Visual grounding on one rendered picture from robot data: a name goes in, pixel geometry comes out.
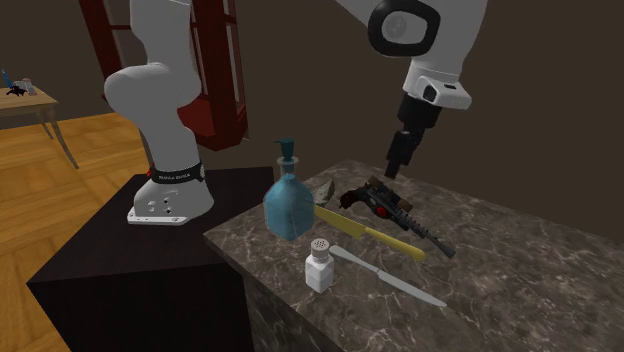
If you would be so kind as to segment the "blue soap dispenser bottle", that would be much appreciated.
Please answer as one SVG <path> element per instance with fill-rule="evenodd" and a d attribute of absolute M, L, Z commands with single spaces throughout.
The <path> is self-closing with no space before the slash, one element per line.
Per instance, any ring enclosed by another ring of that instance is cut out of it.
<path fill-rule="evenodd" d="M 264 197 L 265 224 L 272 233 L 293 241 L 314 224 L 314 198 L 296 176 L 298 158 L 294 156 L 294 140 L 282 138 L 277 143 L 281 149 L 281 157 L 277 159 L 281 176 Z"/>

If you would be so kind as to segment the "silver table knife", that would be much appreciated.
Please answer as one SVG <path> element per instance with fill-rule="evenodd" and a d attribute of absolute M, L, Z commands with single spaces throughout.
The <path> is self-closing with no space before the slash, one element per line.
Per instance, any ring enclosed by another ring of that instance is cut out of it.
<path fill-rule="evenodd" d="M 347 250 L 345 250 L 344 248 L 338 246 L 338 245 L 332 245 L 329 248 L 329 252 L 335 256 L 338 256 L 342 259 L 345 259 L 347 261 L 350 261 L 352 263 L 358 264 L 372 272 L 374 272 L 378 278 L 381 281 L 386 282 L 387 284 L 421 300 L 424 301 L 426 303 L 432 304 L 434 306 L 438 306 L 438 307 L 446 307 L 447 304 L 441 300 L 439 300 L 438 298 L 428 294 L 427 292 L 424 292 L 422 290 L 420 290 L 419 288 L 408 284 L 407 282 L 381 270 L 380 268 L 373 266 L 372 264 L 358 258 L 357 256 L 353 255 L 352 253 L 348 252 Z"/>

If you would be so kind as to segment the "wooden side table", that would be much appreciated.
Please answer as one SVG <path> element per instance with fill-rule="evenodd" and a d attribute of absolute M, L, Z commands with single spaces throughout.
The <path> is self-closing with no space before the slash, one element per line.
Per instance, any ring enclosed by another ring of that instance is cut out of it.
<path fill-rule="evenodd" d="M 56 119 L 55 108 L 58 101 L 32 83 L 14 85 L 9 81 L 6 72 L 4 70 L 1 72 L 7 87 L 0 88 L 0 117 L 34 114 L 48 137 L 59 142 L 72 166 L 78 169 L 79 166 L 64 140 Z"/>

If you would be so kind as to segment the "yellow knife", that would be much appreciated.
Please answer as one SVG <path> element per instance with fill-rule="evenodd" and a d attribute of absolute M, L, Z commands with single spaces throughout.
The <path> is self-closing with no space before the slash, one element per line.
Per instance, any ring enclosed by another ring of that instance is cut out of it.
<path fill-rule="evenodd" d="M 380 231 L 369 228 L 338 213 L 315 205 L 314 214 L 325 222 L 329 223 L 331 226 L 347 233 L 348 235 L 356 239 L 360 239 L 362 235 L 367 234 L 377 239 L 378 241 L 409 255 L 414 261 L 422 262 L 426 259 L 426 254 L 421 249 L 402 242 L 398 239 L 395 239 Z"/>

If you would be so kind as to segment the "white salt shaker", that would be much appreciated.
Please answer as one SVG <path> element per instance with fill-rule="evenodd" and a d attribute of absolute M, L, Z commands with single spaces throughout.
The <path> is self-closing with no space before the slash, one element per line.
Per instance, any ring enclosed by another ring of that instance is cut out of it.
<path fill-rule="evenodd" d="M 334 258 L 329 248 L 327 240 L 314 239 L 310 245 L 310 255 L 305 261 L 305 282 L 317 293 L 323 293 L 333 283 Z"/>

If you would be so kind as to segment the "black toy gun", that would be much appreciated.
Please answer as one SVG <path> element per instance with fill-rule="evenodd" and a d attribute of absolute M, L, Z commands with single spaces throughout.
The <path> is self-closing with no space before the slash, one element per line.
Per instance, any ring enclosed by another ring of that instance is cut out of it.
<path fill-rule="evenodd" d="M 441 243 L 436 236 L 409 215 L 413 206 L 378 178 L 371 176 L 363 186 L 349 190 L 340 196 L 340 207 L 343 209 L 348 209 L 356 202 L 366 204 L 377 217 L 390 220 L 405 231 L 411 230 L 421 239 L 430 240 L 448 258 L 455 256 L 454 249 Z"/>

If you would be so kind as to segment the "dark robot stand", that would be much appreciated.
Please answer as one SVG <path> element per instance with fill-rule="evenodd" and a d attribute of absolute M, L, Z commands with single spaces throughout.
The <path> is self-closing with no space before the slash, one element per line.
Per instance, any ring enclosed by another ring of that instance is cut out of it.
<path fill-rule="evenodd" d="M 205 241 L 259 205 L 272 168 L 209 171 L 215 199 L 184 225 L 131 225 L 133 176 L 27 286 L 71 352 L 254 352 L 241 275 Z"/>

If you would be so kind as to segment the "grey stone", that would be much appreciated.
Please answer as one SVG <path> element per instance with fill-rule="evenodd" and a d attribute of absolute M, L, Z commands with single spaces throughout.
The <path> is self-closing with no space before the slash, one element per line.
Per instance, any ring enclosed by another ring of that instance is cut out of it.
<path fill-rule="evenodd" d="M 335 183 L 333 180 L 329 180 L 312 192 L 314 204 L 325 207 L 332 199 L 334 193 Z"/>

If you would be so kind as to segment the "red cabinet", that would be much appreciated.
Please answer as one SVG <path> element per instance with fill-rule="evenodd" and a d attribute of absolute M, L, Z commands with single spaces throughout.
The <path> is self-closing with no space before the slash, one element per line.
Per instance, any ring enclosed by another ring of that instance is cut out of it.
<path fill-rule="evenodd" d="M 102 71 L 110 74 L 147 61 L 131 32 L 129 0 L 78 0 Z M 248 136 L 234 0 L 192 0 L 190 49 L 201 93 L 178 110 L 199 145 L 213 151 Z"/>

